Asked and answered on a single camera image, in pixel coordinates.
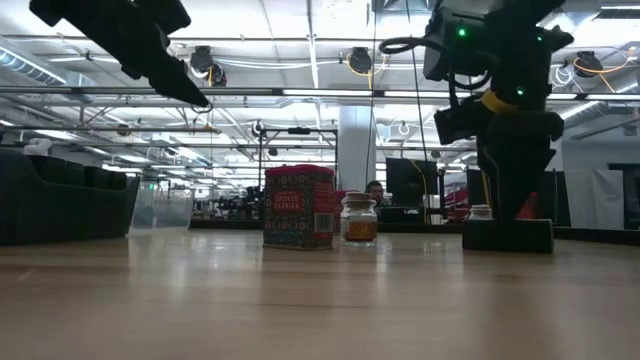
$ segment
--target spice jar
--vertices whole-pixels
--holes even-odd
[[[340,214],[340,243],[346,246],[369,247],[376,245],[378,215],[375,200],[370,194],[350,192],[342,200]]]

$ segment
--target column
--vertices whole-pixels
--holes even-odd
[[[341,189],[364,191],[367,182],[375,180],[376,129],[370,107],[340,108],[338,157],[338,186]]]

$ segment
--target red object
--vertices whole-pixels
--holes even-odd
[[[264,245],[331,249],[335,193],[333,170],[297,165],[265,172]]]
[[[531,193],[529,199],[524,203],[522,209],[516,216],[518,219],[535,219],[536,218],[536,206],[538,203],[538,196],[536,193]]]

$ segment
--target person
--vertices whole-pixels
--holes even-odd
[[[384,198],[384,188],[378,180],[372,180],[367,184],[367,193],[371,194],[371,198],[376,201],[376,206],[388,206],[388,199]]]

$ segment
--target jar lid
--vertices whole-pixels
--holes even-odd
[[[345,200],[368,201],[368,200],[371,200],[371,194],[361,193],[361,192],[348,192]]]

